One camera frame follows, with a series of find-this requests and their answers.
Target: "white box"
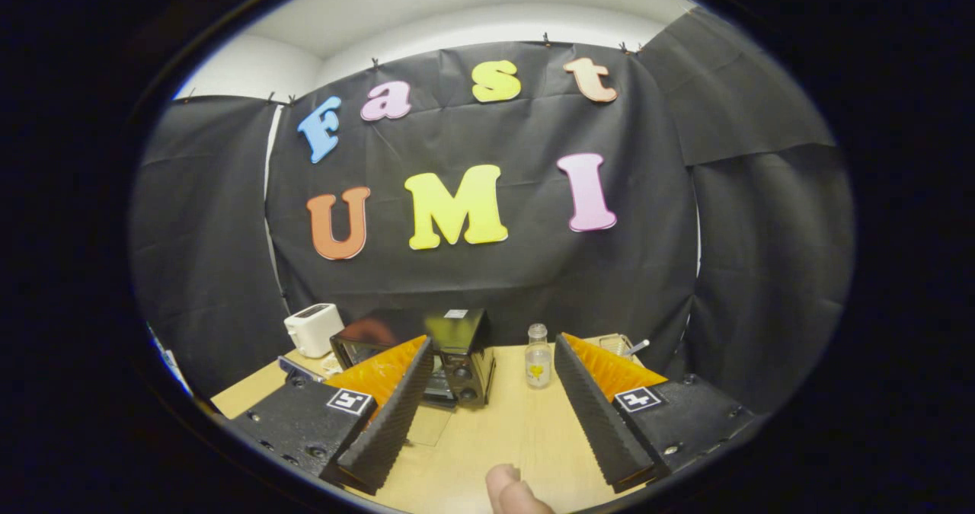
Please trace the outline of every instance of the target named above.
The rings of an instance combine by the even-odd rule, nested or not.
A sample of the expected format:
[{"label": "white box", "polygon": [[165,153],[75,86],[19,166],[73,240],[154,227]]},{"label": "white box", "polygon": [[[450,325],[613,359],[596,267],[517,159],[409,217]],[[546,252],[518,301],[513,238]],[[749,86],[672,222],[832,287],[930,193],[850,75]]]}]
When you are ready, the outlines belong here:
[{"label": "white box", "polygon": [[320,302],[287,317],[285,327],[299,353],[307,358],[321,358],[331,352],[328,338],[343,330],[345,324],[335,305]]}]

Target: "small glass jar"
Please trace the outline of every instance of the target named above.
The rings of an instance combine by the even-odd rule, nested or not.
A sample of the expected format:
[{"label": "small glass jar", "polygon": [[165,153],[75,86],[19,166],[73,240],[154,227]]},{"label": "small glass jar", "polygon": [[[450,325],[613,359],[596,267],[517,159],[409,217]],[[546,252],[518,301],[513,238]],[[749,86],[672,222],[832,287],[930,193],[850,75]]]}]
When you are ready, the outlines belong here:
[{"label": "small glass jar", "polygon": [[532,388],[545,388],[551,381],[551,347],[545,324],[529,327],[529,346],[525,348],[525,377]]}]

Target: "table surface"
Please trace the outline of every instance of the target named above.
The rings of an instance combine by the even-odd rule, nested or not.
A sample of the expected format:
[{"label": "table surface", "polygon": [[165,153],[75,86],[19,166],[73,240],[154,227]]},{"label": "table surface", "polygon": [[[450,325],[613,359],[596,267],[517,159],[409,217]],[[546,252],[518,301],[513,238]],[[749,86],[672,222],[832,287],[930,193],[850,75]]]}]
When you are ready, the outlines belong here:
[{"label": "table surface", "polygon": [[[401,449],[385,485],[376,496],[349,492],[407,512],[491,514],[484,474],[505,462],[521,469],[535,496],[560,513],[641,489],[614,493],[603,480],[556,372],[546,388],[531,389],[525,379],[525,347],[492,348],[497,368],[488,405],[451,411],[421,404],[408,434],[410,444]],[[323,372],[321,360],[296,350],[286,358]],[[636,357],[633,361],[640,364]],[[277,361],[272,362],[217,394],[213,405],[226,417],[239,416],[283,386],[283,378]]]}]

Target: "black fabric backdrop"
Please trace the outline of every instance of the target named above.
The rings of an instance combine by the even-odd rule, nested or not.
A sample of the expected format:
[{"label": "black fabric backdrop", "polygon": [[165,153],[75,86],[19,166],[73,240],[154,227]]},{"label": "black fabric backdrop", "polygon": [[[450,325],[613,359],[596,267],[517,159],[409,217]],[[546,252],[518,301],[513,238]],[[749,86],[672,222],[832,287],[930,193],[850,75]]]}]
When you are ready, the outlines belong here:
[{"label": "black fabric backdrop", "polygon": [[[588,100],[561,67],[591,57],[619,92],[610,104]],[[481,62],[516,64],[522,91],[481,104],[471,70]],[[397,120],[359,116],[369,89],[411,84],[411,112]],[[339,142],[317,164],[297,125],[331,95]],[[595,152],[606,205],[616,226],[574,232],[567,175],[556,161]],[[507,240],[443,241],[413,251],[414,174],[441,177],[451,194],[467,168],[501,168],[497,201]],[[366,246],[351,260],[326,260],[312,246],[307,201],[365,185]],[[334,236],[348,234],[348,209],[334,208]],[[664,371],[686,324],[696,271],[696,218],[690,176],[654,78],[635,55],[599,46],[486,43],[384,63],[300,98],[282,115],[270,163],[267,218],[282,286],[293,310],[334,302],[346,322],[376,307],[484,306],[496,344],[525,343],[527,327],[579,336],[649,337],[651,367]]]},{"label": "black fabric backdrop", "polygon": [[174,102],[136,177],[136,298],[205,398],[293,347],[262,212],[274,108],[246,97]]},{"label": "black fabric backdrop", "polygon": [[767,53],[696,8],[641,52],[692,170],[701,270],[689,365],[753,410],[795,392],[832,336],[854,260],[842,154]]}]

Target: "pink letter i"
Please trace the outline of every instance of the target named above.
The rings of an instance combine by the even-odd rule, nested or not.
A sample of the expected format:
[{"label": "pink letter i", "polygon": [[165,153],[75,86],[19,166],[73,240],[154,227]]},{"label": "pink letter i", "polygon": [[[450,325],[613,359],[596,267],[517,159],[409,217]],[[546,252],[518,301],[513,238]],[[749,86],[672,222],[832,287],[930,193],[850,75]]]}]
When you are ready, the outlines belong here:
[{"label": "pink letter i", "polygon": [[606,208],[603,186],[599,183],[599,165],[602,163],[602,156],[589,152],[564,156],[556,162],[556,166],[568,175],[568,185],[572,189],[575,215],[568,227],[575,232],[616,225],[616,214]]}]

